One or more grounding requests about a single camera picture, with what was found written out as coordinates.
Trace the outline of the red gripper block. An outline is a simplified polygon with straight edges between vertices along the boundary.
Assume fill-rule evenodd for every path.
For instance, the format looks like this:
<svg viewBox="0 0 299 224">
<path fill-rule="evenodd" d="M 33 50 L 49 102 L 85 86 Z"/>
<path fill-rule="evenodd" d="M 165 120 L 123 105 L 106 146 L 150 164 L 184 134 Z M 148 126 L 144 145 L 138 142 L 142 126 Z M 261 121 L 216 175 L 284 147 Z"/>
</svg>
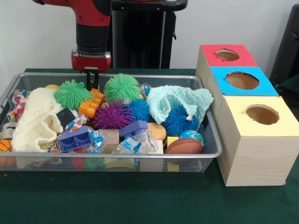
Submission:
<svg viewBox="0 0 299 224">
<path fill-rule="evenodd" d="M 111 66 L 111 53 L 106 52 L 102 55 L 87 55 L 73 51 L 71 53 L 71 63 L 74 70 L 83 71 L 87 69 L 96 69 L 94 74 L 94 82 L 91 82 L 91 73 L 86 72 L 86 89 L 90 91 L 92 88 L 99 89 L 99 72 L 105 72 Z"/>
</svg>

